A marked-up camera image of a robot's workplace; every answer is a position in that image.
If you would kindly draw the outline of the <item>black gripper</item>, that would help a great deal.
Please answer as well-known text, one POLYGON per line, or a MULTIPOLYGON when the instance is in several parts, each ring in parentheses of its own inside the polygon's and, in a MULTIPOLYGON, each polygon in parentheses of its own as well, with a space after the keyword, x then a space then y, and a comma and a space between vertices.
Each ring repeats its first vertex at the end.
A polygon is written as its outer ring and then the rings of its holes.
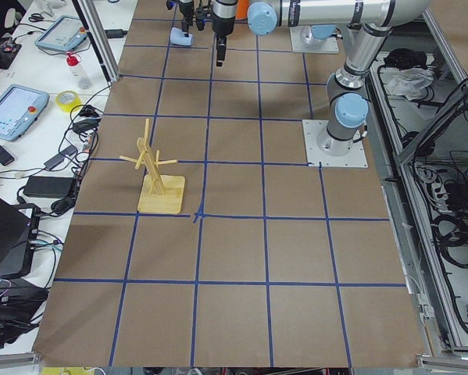
POLYGON ((227 53, 227 36, 234 30, 238 0, 215 0, 212 7, 213 31, 216 33, 216 66, 222 67, 227 53))
POLYGON ((212 3, 211 2, 199 2, 198 6, 195 9, 194 0, 178 0, 177 1, 180 13, 183 16, 183 19, 180 22, 181 30, 184 33, 184 36, 188 38, 190 23, 189 20, 193 20, 195 16, 195 24, 198 30, 205 29, 206 20, 211 20, 212 14, 212 3))

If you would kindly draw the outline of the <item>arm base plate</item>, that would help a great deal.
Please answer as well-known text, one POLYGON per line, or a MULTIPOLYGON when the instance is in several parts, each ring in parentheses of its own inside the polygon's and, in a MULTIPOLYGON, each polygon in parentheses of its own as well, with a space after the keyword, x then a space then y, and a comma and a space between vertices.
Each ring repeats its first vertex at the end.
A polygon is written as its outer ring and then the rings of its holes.
POLYGON ((293 52, 338 54, 338 33, 335 25, 312 25, 290 29, 293 52))
POLYGON ((360 132, 352 140, 338 141, 327 133, 327 120, 303 120, 307 164, 313 167, 367 168, 360 132))

